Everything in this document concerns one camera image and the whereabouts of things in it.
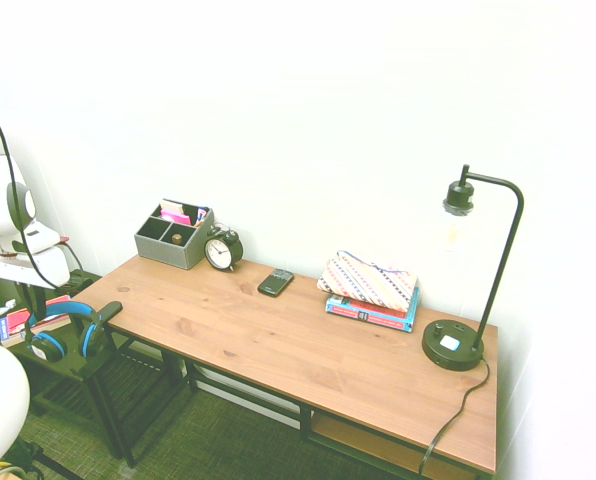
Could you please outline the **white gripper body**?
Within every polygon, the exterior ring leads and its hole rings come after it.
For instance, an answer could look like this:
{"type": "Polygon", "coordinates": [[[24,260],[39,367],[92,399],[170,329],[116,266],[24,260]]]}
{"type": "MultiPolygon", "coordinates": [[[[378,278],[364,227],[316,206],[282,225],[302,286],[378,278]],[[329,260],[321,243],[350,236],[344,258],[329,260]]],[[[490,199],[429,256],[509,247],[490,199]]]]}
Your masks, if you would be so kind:
{"type": "Polygon", "coordinates": [[[50,247],[33,254],[32,258],[35,266],[25,254],[0,255],[0,279],[53,289],[70,279],[66,257],[59,248],[50,247]]]}

